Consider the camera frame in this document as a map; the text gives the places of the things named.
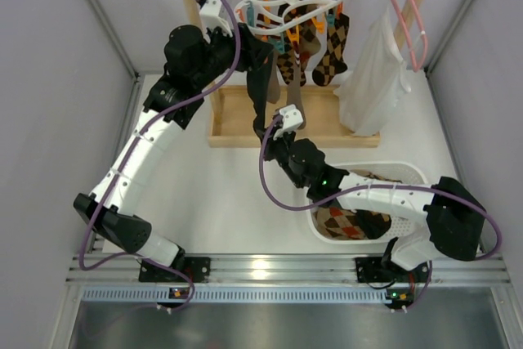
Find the striped cuff brown sock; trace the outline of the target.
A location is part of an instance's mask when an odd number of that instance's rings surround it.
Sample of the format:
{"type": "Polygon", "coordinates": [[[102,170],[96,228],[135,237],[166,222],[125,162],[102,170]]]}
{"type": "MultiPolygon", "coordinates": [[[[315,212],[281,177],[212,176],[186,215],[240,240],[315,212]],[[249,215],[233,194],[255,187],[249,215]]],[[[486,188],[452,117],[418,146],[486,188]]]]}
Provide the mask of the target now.
{"type": "Polygon", "coordinates": [[[321,44],[316,36],[316,27],[305,24],[299,28],[298,54],[300,56],[300,66],[306,70],[308,62],[312,56],[320,51],[321,44]]]}

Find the black sock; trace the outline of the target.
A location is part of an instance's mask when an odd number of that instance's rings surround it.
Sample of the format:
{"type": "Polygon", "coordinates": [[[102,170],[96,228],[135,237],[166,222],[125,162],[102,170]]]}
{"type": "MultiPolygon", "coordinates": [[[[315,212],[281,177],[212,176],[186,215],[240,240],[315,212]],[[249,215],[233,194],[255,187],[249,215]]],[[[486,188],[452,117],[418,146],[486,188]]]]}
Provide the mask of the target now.
{"type": "Polygon", "coordinates": [[[247,72],[247,92],[255,112],[253,131],[261,141],[266,131],[266,103],[273,67],[274,48],[270,43],[256,38],[253,49],[255,57],[253,67],[247,72]]]}

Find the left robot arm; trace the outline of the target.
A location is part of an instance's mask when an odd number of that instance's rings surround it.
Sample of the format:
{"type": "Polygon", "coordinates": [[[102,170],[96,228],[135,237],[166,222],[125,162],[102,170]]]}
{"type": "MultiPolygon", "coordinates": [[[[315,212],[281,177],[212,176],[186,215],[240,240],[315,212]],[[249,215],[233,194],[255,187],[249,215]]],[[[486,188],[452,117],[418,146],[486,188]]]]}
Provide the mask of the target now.
{"type": "Polygon", "coordinates": [[[184,249],[135,214],[141,193],[164,152],[202,106],[204,88],[217,78],[245,72],[255,109],[258,115],[265,113],[273,50],[240,23],[231,33],[220,27],[202,32],[194,25],[179,26],[163,51],[163,75],[150,89],[132,136],[103,180],[76,196],[74,210],[90,230],[124,253],[167,271],[182,271],[184,249]]]}

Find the brown tan argyle sock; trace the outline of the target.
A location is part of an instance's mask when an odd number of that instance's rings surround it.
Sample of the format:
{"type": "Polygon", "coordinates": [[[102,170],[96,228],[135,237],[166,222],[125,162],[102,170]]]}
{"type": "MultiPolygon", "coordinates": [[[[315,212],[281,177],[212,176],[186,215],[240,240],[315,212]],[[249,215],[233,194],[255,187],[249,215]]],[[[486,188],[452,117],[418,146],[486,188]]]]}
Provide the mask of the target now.
{"type": "Polygon", "coordinates": [[[326,51],[312,72],[312,79],[316,85],[328,86],[335,76],[347,71],[348,66],[343,59],[343,54],[349,28],[350,18],[344,13],[335,16],[333,25],[328,26],[326,51]]]}

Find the white round clip hanger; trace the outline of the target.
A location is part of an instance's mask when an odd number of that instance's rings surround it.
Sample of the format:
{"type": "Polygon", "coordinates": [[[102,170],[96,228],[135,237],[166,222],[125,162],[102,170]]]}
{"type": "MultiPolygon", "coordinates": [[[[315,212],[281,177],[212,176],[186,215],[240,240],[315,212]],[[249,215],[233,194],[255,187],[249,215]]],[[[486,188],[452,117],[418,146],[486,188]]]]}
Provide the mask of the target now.
{"type": "Polygon", "coordinates": [[[236,20],[277,51],[298,45],[307,25],[323,34],[342,12],[343,0],[243,0],[235,6],[236,20]]]}

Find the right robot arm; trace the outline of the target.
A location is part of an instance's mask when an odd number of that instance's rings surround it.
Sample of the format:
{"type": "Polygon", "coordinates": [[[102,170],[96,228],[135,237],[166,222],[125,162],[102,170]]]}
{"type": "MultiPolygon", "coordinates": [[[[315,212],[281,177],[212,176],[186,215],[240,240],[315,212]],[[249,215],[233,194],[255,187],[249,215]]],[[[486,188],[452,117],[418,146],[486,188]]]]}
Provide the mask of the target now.
{"type": "Polygon", "coordinates": [[[384,266],[411,271],[440,257],[476,260],[484,209],[458,180],[409,185],[365,177],[327,164],[312,141],[298,140],[292,132],[267,130],[261,143],[261,160],[276,161],[297,188],[305,189],[311,209],[381,213],[413,223],[413,232],[388,242],[384,266]]]}

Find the beige long sock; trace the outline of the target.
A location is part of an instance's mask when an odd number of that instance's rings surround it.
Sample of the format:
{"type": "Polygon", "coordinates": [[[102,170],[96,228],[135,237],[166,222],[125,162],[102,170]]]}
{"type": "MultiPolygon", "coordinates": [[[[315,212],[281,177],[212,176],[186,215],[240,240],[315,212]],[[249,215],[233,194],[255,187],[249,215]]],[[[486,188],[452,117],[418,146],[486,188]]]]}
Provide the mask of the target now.
{"type": "MultiPolygon", "coordinates": [[[[274,60],[271,67],[270,79],[267,89],[266,100],[271,104],[276,104],[280,99],[280,84],[278,79],[278,68],[276,63],[277,55],[274,55],[274,60]]],[[[295,105],[298,110],[302,113],[303,122],[298,128],[302,130],[306,127],[306,114],[302,103],[301,93],[301,66],[295,60],[291,61],[291,76],[293,80],[287,86],[287,100],[286,105],[295,105]]]]}

